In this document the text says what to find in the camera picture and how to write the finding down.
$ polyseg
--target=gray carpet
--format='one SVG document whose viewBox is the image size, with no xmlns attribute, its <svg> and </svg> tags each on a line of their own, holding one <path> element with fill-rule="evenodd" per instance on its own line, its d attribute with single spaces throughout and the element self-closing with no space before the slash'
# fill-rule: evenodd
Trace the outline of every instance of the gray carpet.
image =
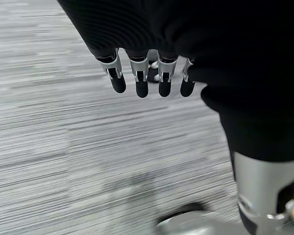
<svg viewBox="0 0 294 235">
<path fill-rule="evenodd" d="M 154 235 L 203 201 L 238 221 L 225 136 L 199 96 L 113 91 L 55 0 L 0 0 L 0 235 Z"/>
</svg>

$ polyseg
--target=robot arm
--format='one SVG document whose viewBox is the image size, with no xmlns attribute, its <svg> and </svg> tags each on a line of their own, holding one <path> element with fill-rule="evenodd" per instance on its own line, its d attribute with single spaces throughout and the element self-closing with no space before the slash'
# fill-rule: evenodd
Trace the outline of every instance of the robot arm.
<svg viewBox="0 0 294 235">
<path fill-rule="evenodd" d="M 125 82 L 115 48 L 126 49 L 140 97 L 148 93 L 145 50 L 160 50 L 162 96 L 176 63 L 163 52 L 192 59 L 181 93 L 188 96 L 194 81 L 207 84 L 201 96 L 220 114 L 244 225 L 251 234 L 271 234 L 294 197 L 294 4 L 58 1 L 119 93 Z"/>
</svg>

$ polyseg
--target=robotic finger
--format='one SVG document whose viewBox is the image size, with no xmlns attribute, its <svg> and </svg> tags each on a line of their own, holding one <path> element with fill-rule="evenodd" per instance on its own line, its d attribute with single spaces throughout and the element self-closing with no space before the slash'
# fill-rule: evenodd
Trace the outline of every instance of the robotic finger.
<svg viewBox="0 0 294 235">
<path fill-rule="evenodd" d="M 117 93 L 123 93 L 126 89 L 125 80 L 122 74 L 121 62 L 118 48 L 94 51 L 92 54 L 99 60 L 103 70 L 109 76 L 112 87 Z"/>
<path fill-rule="evenodd" d="M 136 82 L 136 94 L 140 98 L 148 95 L 148 50 L 131 51 L 125 50 L 132 67 L 132 72 Z"/>
<path fill-rule="evenodd" d="M 171 52 L 158 51 L 159 94 L 167 97 L 171 91 L 171 80 L 177 62 L 177 55 Z"/>
<path fill-rule="evenodd" d="M 183 69 L 184 76 L 183 76 L 181 89 L 180 89 L 181 95 L 183 97 L 190 96 L 194 90 L 195 82 L 188 79 L 188 73 L 187 73 L 188 68 L 192 65 L 193 65 L 192 60 L 187 58 L 184 65 L 184 69 Z"/>
</svg>

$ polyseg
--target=black sleeve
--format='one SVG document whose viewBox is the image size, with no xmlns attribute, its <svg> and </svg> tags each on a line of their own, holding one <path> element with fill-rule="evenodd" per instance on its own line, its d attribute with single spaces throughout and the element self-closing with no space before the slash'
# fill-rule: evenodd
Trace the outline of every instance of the black sleeve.
<svg viewBox="0 0 294 235">
<path fill-rule="evenodd" d="M 294 160 L 294 0 L 59 0 L 88 47 L 174 50 L 231 151 Z"/>
</svg>

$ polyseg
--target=metal bracket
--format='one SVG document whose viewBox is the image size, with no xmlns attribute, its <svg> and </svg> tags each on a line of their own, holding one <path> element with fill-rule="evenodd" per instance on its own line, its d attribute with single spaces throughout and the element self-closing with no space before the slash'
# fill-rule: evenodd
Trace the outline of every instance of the metal bracket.
<svg viewBox="0 0 294 235">
<path fill-rule="evenodd" d="M 190 61 L 189 58 L 187 58 L 186 59 L 186 62 L 185 62 L 185 65 L 184 65 L 184 69 L 183 69 L 183 73 L 184 73 L 183 79 L 186 82 L 188 82 L 188 73 L 187 73 L 187 70 L 192 65 L 193 65 L 193 63 Z"/>
<path fill-rule="evenodd" d="M 160 60 L 159 53 L 158 53 L 158 69 L 159 69 L 160 82 L 163 82 L 163 73 L 165 72 L 169 73 L 168 82 L 171 82 L 174 75 L 176 62 L 177 62 L 177 59 L 171 63 L 164 63 Z"/>
<path fill-rule="evenodd" d="M 109 69 L 115 69 L 118 78 L 122 77 L 122 67 L 121 67 L 121 61 L 118 54 L 118 49 L 116 49 L 116 55 L 117 55 L 116 59 L 110 63 L 103 63 L 99 61 L 103 68 L 103 71 L 110 77 L 111 80 L 113 79 L 113 77 L 110 74 Z"/>
<path fill-rule="evenodd" d="M 133 75 L 135 77 L 135 81 L 138 82 L 137 72 L 142 71 L 143 74 L 144 74 L 143 81 L 146 82 L 147 81 L 147 75 L 148 75 L 148 56 L 143 61 L 133 61 L 131 59 L 129 61 L 131 63 L 132 72 L 133 72 Z"/>
</svg>

